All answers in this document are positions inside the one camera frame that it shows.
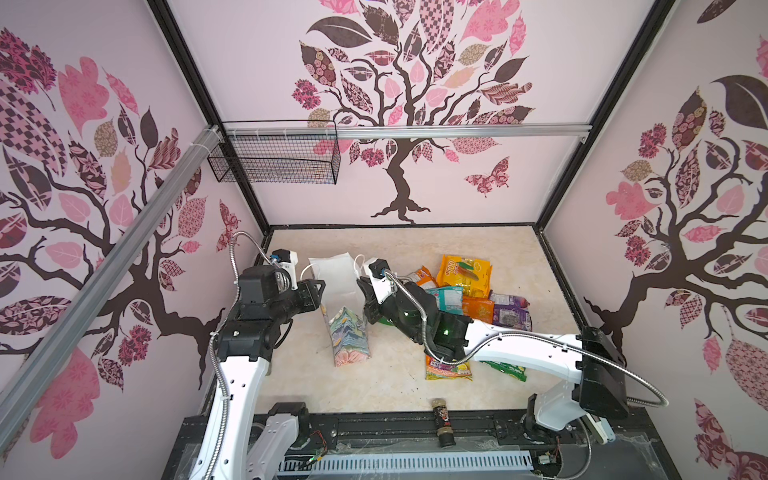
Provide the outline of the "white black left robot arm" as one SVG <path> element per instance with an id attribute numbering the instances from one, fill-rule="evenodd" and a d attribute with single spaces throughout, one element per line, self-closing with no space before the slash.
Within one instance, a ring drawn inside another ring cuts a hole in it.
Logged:
<path id="1" fill-rule="evenodd" d="M 254 443 L 254 411 L 281 327 L 321 306 L 323 280 L 294 281 L 275 265 L 247 268 L 237 281 L 237 298 L 209 353 L 217 391 L 191 479 L 271 479 L 289 449 L 309 437 L 303 402 L 278 403 Z"/>

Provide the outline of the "floral paper bag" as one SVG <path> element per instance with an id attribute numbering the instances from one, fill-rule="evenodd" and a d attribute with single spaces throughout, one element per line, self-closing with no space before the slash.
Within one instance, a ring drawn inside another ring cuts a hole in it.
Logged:
<path id="1" fill-rule="evenodd" d="M 371 357 L 364 295 L 357 283 L 360 268 L 349 253 L 309 258 L 314 280 L 325 282 L 321 311 L 331 340 L 335 367 L 360 363 Z"/>

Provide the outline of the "Fox's fruits candy bag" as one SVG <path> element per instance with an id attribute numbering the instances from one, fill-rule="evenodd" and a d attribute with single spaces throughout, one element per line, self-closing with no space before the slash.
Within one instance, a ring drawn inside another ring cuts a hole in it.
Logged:
<path id="1" fill-rule="evenodd" d="M 425 357 L 425 378 L 429 381 L 436 380 L 472 380 L 472 371 L 468 363 L 460 365 L 448 365 L 427 355 Z"/>

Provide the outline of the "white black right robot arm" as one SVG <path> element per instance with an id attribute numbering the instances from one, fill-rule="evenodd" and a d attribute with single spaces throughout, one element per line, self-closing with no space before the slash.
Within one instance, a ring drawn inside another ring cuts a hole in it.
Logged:
<path id="1" fill-rule="evenodd" d="M 529 399 L 524 423 L 532 441 L 583 420 L 600 443 L 609 443 L 615 439 L 611 421 L 629 414 L 624 364 L 596 328 L 557 335 L 500 327 L 439 310 L 435 297 L 413 282 L 363 277 L 357 284 L 370 322 L 389 320 L 443 365 L 505 363 L 557 377 L 554 387 Z"/>

